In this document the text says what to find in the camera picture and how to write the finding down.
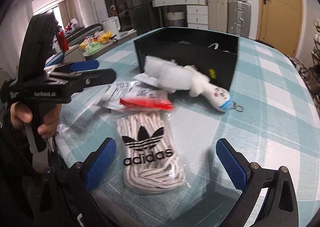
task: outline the silver suitcase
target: silver suitcase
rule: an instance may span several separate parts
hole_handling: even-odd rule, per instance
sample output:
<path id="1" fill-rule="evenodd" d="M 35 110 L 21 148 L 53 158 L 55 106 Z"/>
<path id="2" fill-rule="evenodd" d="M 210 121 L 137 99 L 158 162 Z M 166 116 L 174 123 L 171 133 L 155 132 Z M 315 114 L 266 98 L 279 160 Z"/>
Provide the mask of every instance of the silver suitcase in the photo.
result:
<path id="1" fill-rule="evenodd" d="M 228 28 L 228 0 L 207 0 L 207 2 L 208 29 L 226 33 Z"/>
<path id="2" fill-rule="evenodd" d="M 228 34 L 248 38 L 251 22 L 251 5 L 240 0 L 230 0 L 228 8 Z"/>

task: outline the keychain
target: keychain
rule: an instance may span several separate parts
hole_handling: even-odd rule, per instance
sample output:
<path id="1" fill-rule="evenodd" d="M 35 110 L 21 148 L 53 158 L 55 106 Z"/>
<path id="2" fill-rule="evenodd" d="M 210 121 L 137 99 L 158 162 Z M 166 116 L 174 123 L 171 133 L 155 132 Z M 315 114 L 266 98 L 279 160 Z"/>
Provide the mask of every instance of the keychain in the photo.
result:
<path id="1" fill-rule="evenodd" d="M 233 106 L 230 106 L 230 109 L 235 109 L 238 112 L 243 112 L 244 111 L 244 107 L 242 105 L 237 105 L 237 103 L 233 100 L 232 101 Z"/>

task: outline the human hand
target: human hand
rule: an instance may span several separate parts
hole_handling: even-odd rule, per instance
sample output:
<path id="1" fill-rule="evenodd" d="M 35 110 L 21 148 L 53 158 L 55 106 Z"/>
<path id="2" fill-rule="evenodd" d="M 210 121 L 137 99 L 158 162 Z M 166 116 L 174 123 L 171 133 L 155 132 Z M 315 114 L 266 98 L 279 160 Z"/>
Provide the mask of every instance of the human hand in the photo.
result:
<path id="1" fill-rule="evenodd" d="M 38 133 L 41 137 L 49 138 L 56 133 L 61 108 L 61 104 L 56 104 L 55 108 L 44 116 L 44 124 L 38 127 Z M 13 127 L 24 133 L 24 123 L 30 123 L 32 120 L 31 110 L 27 105 L 21 102 L 16 102 L 11 105 L 10 114 Z"/>

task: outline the wooden door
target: wooden door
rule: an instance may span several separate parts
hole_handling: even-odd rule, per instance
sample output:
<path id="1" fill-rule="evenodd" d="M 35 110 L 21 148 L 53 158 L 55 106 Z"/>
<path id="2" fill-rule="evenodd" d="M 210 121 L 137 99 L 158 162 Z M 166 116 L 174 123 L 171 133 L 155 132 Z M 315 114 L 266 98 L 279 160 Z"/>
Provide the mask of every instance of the wooden door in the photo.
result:
<path id="1" fill-rule="evenodd" d="M 302 23 L 302 0 L 261 0 L 258 38 L 294 57 Z"/>

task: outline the white shoelace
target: white shoelace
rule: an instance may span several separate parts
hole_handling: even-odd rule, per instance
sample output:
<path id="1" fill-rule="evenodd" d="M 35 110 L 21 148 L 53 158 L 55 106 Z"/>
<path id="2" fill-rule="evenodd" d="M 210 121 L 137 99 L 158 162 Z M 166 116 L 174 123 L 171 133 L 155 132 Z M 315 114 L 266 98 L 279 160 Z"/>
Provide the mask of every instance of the white shoelace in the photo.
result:
<path id="1" fill-rule="evenodd" d="M 140 112 L 121 118 L 117 121 L 117 131 L 127 141 L 124 143 L 126 156 L 132 162 L 124 166 L 123 178 L 127 187 L 143 193 L 161 193 L 184 184 L 185 174 L 178 165 L 179 157 L 173 149 L 170 132 L 157 112 Z M 148 162 L 152 154 L 155 161 Z"/>

